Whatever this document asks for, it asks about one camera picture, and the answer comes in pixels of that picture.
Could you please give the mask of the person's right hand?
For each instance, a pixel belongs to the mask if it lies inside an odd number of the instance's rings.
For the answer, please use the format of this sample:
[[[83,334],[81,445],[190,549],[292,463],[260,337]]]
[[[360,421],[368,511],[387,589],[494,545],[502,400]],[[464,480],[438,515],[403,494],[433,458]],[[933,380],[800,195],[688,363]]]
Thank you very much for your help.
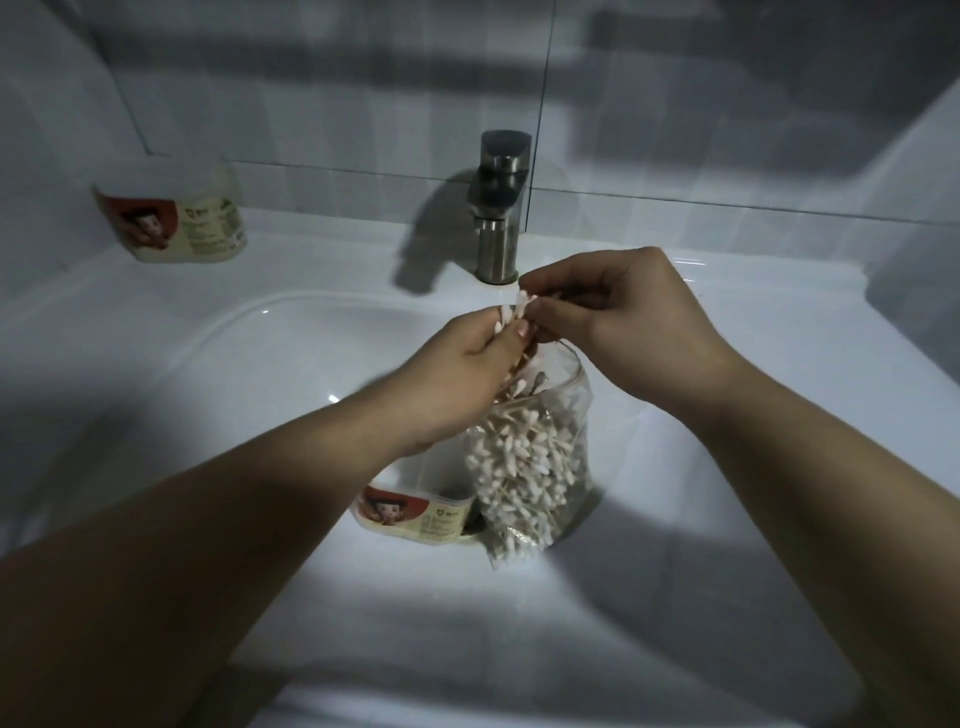
[[[746,367],[659,248],[581,252],[519,279],[537,299],[600,299],[598,349],[612,384],[683,422],[709,412]]]

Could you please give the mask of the person's left hand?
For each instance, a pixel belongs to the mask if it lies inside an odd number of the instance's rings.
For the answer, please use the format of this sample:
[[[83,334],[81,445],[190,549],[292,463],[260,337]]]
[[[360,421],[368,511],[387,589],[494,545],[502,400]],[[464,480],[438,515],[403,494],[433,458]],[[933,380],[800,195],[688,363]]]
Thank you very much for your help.
[[[476,423],[510,382],[517,370],[486,364],[496,320],[492,307],[451,319],[388,376],[390,412],[398,418],[404,455]]]

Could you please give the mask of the small cotton swab bunch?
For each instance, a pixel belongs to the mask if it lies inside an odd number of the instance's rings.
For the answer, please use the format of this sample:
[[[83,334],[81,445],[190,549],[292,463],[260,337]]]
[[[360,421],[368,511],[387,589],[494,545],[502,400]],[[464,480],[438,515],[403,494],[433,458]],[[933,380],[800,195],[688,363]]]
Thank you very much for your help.
[[[503,334],[504,331],[509,330],[510,327],[518,321],[529,324],[527,318],[528,309],[536,298],[536,295],[531,295],[527,291],[520,289],[516,292],[512,302],[501,302],[495,306],[492,310],[496,313],[496,320],[493,322],[491,336],[497,337]]]

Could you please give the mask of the person's right forearm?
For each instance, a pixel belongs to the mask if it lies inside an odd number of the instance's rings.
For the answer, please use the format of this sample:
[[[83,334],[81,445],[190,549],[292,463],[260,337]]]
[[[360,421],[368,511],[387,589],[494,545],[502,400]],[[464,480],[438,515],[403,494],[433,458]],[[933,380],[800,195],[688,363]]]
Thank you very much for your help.
[[[960,728],[960,498],[728,350],[677,367],[705,445],[896,728]]]

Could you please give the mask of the person's left forearm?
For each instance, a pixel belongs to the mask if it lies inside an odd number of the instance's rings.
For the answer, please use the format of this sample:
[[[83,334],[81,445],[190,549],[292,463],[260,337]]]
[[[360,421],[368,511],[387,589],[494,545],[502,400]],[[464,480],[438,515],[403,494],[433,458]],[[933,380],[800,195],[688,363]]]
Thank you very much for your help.
[[[173,728],[388,464],[462,431],[404,367],[0,559],[0,728]]]

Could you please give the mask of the brushed steel faucet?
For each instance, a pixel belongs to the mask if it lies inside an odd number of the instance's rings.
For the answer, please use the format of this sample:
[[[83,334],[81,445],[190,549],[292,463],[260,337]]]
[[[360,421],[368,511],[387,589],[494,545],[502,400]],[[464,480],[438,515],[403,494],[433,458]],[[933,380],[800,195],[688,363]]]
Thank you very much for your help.
[[[466,204],[477,240],[475,276],[486,285],[511,285],[519,276],[516,258],[532,142],[529,133],[516,129],[481,134]]]

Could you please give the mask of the labelled cotton swab box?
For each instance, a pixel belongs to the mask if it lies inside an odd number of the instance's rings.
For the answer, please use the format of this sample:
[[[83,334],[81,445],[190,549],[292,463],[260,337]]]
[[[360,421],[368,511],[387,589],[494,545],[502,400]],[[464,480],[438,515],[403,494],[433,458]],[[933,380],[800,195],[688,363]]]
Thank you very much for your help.
[[[462,484],[437,490],[371,483],[349,512],[371,532],[434,547],[477,538],[488,526],[475,491]]]

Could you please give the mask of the white ceramic sink basin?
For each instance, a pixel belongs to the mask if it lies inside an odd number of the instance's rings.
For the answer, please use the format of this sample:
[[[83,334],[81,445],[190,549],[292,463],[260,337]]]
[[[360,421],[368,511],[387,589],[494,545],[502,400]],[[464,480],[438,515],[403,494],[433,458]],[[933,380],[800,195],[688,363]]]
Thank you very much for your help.
[[[249,213],[216,264],[110,245],[0,314],[0,553],[394,369],[514,290],[399,224]],[[840,263],[673,249],[726,339],[960,497],[960,386]],[[189,728],[846,728],[858,679],[694,437],[592,366],[599,502],[493,567],[345,514]]]

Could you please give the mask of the labelled round plastic container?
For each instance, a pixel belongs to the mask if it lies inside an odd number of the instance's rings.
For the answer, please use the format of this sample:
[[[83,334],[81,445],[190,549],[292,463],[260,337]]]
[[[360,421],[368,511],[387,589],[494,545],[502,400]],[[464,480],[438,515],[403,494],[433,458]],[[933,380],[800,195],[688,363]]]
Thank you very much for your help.
[[[218,160],[150,155],[102,171],[91,190],[140,262],[223,262],[247,247],[234,174]]]

